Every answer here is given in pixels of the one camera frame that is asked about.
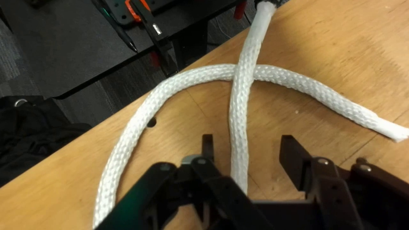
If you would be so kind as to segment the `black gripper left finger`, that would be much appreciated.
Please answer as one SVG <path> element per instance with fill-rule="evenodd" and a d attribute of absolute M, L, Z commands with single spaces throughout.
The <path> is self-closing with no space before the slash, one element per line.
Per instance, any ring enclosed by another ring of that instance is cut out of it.
<path fill-rule="evenodd" d="M 195 207 L 205 230 L 251 230 L 254 206 L 236 182 L 216 169 L 211 135 L 202 137 L 202 151 L 191 167 L 199 179 Z"/>

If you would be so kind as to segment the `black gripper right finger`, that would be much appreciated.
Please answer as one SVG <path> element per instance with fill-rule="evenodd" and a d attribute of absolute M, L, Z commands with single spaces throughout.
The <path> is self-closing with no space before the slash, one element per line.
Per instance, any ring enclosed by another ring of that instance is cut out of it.
<path fill-rule="evenodd" d="M 365 230 L 348 184 L 331 160 L 312 158 L 293 136 L 282 137 L 279 160 L 294 187 L 319 210 L 325 230 Z"/>

